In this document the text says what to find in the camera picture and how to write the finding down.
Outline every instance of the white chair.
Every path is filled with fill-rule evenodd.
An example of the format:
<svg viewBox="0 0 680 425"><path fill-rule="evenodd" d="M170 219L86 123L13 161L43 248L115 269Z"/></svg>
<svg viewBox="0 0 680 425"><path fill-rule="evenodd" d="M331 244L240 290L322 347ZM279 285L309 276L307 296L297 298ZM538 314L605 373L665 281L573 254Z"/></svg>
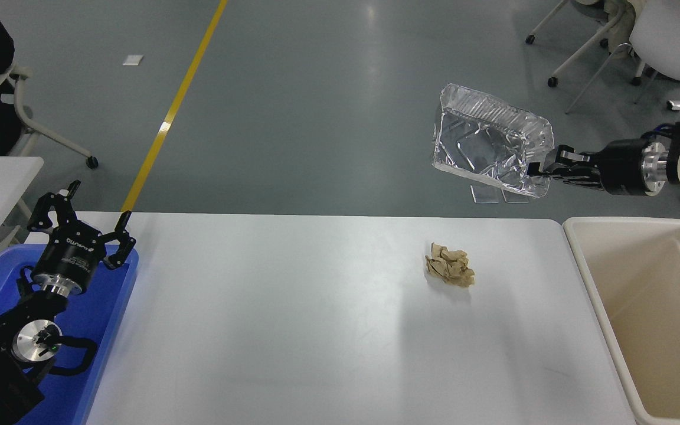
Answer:
<svg viewBox="0 0 680 425"><path fill-rule="evenodd" d="M568 2L569 2L569 0L561 0L561 2L558 3L558 5L556 5L555 8L553 8L550 11L550 13L547 14L547 16L545 16L544 19L542 19L542 21L540 21L539 24L537 24L537 27L535 27L529 33L529 35L527 35L526 40L524 40L524 42L527 45L533 44L534 40L536 38L535 35L537 34L537 32L539 32L540 29L542 29L542 27L544 27L545 24L547 24L547 22L550 21L550 18L555 16L555 14L558 13L558 11L561 10L561 8L563 8L566 5L566 3L568 3ZM563 62L563 64L561 64L555 71L552 71L552 75L550 75L550 78L547 80L547 84L550 87L555 87L555 86L558 85L558 75L560 75L563 72L563 70L565 70L568 67L568 65L570 65L572 62L574 62L574 60L578 59L578 57L581 56L585 51L589 50L589 48L591 48L591 46L596 45L597 43L600 43L601 41L604 40L605 35L607 34L608 30L611 27L613 27L615 24L617 24L618 21L620 21L621 17L623 16L623 12L626 10L626 8L624 8L624 7L618 7L618 11L616 12L615 16L610 17L601 8L596 8L594 6L588 6L588 5L582 5L578 2L576 2L575 0L570 0L570 2L572 3L572 5L574 5L575 9L580 11L585 16L591 17L592 19L594 19L597 22L602 23L602 22L607 21L607 23L604 24L604 26L602 26L599 30L597 30L597 32L594 33L594 35L591 36L591 38L589 38L589 40L586 41L586 43L584 43L580 48L578 48L578 50L575 51L575 53L572 54L572 56L570 56L568 59L566 59L566 61ZM601 45L603 47L607 47L607 43L603 42L603 43L601 43Z"/></svg>
<svg viewBox="0 0 680 425"><path fill-rule="evenodd" d="M633 48L642 62L650 65L656 72L642 89L642 94L635 100L639 102L658 73L680 81L680 0L649 0L637 19L631 34L631 43L623 43L616 48ZM599 70L584 86L574 102L569 105L569 113L593 81L610 62L608 57ZM676 121L680 120L680 111Z"/></svg>
<svg viewBox="0 0 680 425"><path fill-rule="evenodd" d="M15 64L15 62L10 65L5 73L0 75L0 86L4 84L5 81L7 81L8 77L12 78L14 81L14 110L17 114L17 118L19 118L19 120L22 122L25 132L28 134L28 139L22 150L19 152L18 156L28 156L30 151L35 147L38 137L40 135L45 135L60 145L63 145L64 147L85 156L86 166L90 169L97 168L99 166L98 159L91 155L91 151L76 145L76 143L73 143L67 138L62 137L62 135L59 135L57 132L46 128L42 124L36 123L36 121L33 121L28 116L25 111L25 107L22 104L22 99L25 97L25 80L27 80L27 78L29 78L31 75L32 71L30 68L20 67L19 65Z"/></svg>

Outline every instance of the crumpled brown paper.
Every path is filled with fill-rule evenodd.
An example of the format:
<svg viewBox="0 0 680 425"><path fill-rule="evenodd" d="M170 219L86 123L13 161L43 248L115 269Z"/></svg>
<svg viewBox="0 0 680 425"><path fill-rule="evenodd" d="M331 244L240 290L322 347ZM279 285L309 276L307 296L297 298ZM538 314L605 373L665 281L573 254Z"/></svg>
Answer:
<svg viewBox="0 0 680 425"><path fill-rule="evenodd" d="M469 269L469 258L461 250L448 251L447 247L432 243L432 257L427 256L429 274L442 278L449 285L470 287L474 285L474 271Z"/></svg>

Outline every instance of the blue tray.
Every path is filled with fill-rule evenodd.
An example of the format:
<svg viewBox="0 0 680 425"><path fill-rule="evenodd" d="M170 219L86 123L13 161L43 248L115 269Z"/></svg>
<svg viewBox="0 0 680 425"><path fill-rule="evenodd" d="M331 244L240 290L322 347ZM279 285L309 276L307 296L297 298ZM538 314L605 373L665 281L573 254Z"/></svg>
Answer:
<svg viewBox="0 0 680 425"><path fill-rule="evenodd" d="M19 294L15 281L23 266L34 266L45 245L24 244L8 248L0 254L0 314L17 304ZM114 253L116 245L106 247ZM65 423L83 425L89 416L99 381L119 322L135 283L138 253L133 250L119 269L109 271L103 264L94 275L86 293L70 296L67 311L54 320L62 333L91 338L99 345L91 368L73 377L48 375L38 385L46 399L23 417L18 424L43 425ZM57 366L73 367L83 358L83 350L64 347L57 354Z"/></svg>

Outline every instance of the caster wheel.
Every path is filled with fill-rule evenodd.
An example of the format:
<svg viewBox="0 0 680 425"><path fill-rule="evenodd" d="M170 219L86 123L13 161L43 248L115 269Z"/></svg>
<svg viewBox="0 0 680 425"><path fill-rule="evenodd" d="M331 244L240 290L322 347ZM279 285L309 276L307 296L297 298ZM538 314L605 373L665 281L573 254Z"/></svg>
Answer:
<svg viewBox="0 0 680 425"><path fill-rule="evenodd" d="M99 167L99 161L96 156L89 156L86 158L86 166L90 169L97 169Z"/></svg>

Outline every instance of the black cable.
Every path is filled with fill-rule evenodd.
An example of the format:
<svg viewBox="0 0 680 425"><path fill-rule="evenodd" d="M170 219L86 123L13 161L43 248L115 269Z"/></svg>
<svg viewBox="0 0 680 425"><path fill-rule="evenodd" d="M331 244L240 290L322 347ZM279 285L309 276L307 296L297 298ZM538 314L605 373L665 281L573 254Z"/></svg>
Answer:
<svg viewBox="0 0 680 425"><path fill-rule="evenodd" d="M658 136L663 136L663 137L667 137L667 138L671 138L671 137L672 137L672 134L671 134L671 133L666 133L666 132L661 132L661 131L658 131L658 130L653 130L653 131L651 131L651 132L646 132L645 134L642 134L642 136L641 136L640 138L651 138L651 137L656 136L656 135L658 135Z"/></svg>

